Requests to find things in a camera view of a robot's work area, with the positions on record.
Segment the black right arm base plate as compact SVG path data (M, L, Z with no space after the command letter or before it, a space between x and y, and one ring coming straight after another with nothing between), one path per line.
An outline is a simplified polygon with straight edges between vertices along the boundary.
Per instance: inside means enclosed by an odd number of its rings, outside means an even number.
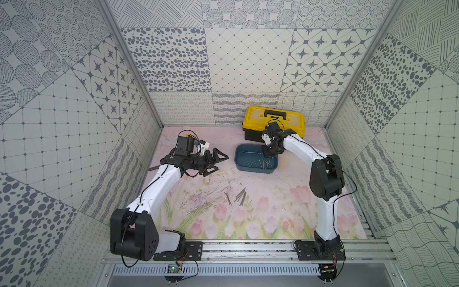
M293 244L300 261L345 261L346 255L340 240L325 243L296 240Z

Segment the teal plastic storage box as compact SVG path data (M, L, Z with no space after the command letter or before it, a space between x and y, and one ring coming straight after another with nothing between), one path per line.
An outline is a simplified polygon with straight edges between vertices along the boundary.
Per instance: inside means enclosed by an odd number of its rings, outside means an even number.
M279 166L277 157L265 158L262 147L256 144L241 144L235 149L236 168L244 172L273 173Z

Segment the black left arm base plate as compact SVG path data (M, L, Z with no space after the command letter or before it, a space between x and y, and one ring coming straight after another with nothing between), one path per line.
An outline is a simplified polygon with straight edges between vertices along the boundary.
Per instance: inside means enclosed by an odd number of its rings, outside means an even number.
M200 261L203 253L203 242L186 241L177 251L167 251L154 255L154 261Z

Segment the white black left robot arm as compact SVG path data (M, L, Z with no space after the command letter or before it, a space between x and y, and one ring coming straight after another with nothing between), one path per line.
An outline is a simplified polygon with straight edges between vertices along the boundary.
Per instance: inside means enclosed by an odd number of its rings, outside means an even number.
M154 218L173 186L189 171L207 177L218 171L217 164L228 160L219 149L208 149L206 141L180 136L175 147L161 161L153 180L124 209L116 209L110 218L110 251L122 259L141 261L165 259L179 261L187 257L184 233L159 232Z

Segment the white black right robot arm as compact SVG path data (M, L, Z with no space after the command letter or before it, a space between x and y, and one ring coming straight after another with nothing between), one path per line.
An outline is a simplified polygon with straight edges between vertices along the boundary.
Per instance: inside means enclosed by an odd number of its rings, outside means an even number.
M261 134L264 157L270 158L290 151L310 165L309 187L317 197L318 224L314 233L315 250L323 256L341 247L338 234L337 200L345 186L341 159L315 149L292 129L283 130L277 122L266 125Z

